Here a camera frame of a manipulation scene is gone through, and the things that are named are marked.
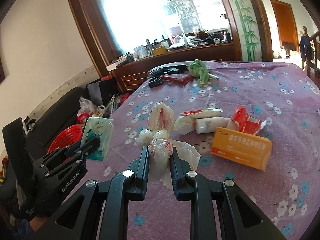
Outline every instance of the barcode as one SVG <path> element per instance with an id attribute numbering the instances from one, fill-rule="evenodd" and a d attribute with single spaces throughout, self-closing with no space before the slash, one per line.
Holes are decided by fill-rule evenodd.
<path id="1" fill-rule="evenodd" d="M 259 123 L 259 122 L 260 122 L 260 120 L 255 119 L 255 118 L 250 117 L 250 116 L 248 117 L 247 121 L 249 121 L 249 122 L 255 122 L 255 123 Z"/>

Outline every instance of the white tube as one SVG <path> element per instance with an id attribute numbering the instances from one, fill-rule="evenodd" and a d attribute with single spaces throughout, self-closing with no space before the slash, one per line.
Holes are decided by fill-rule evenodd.
<path id="1" fill-rule="evenodd" d="M 197 133 L 215 132 L 217 127 L 226 128 L 230 120 L 231 118 L 224 118 L 221 116 L 197 119 L 196 132 Z"/>

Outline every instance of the purple bedspread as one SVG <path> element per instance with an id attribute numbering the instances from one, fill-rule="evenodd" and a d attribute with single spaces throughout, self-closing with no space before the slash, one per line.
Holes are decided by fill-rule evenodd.
<path id="1" fill-rule="evenodd" d="M 305 73 L 288 63 L 205 62 L 220 77 L 204 87 L 144 83 L 112 115 L 115 126 L 108 157 L 87 161 L 87 179 L 111 179 L 140 157 L 134 139 L 147 126 L 156 102 L 170 106 L 175 118 L 183 111 L 222 108 L 231 117 L 236 106 L 267 120 L 258 135 L 269 138 L 272 154 L 266 171 L 212 155 L 213 134 L 191 132 L 171 138 L 188 142 L 202 155 L 197 171 L 208 179 L 233 179 L 290 240 L 298 240 L 320 207 L 320 93 Z M 190 203 L 178 202 L 162 182 L 148 184 L 143 202 L 130 202 L 128 239 L 189 239 Z"/>

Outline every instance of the red basket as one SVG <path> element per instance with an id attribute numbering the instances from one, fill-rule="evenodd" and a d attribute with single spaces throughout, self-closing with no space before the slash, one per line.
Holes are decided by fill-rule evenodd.
<path id="1" fill-rule="evenodd" d="M 62 131 L 52 142 L 48 153 L 52 152 L 56 148 L 63 148 L 67 145 L 72 145 L 82 138 L 83 128 L 79 124 L 72 125 Z"/>

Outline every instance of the person's hand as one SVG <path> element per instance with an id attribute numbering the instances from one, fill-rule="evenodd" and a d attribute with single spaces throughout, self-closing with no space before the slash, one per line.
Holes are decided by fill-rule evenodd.
<path id="1" fill-rule="evenodd" d="M 37 231 L 47 220 L 49 217 L 35 217 L 31 220 L 30 226 L 32 227 L 33 231 Z"/>

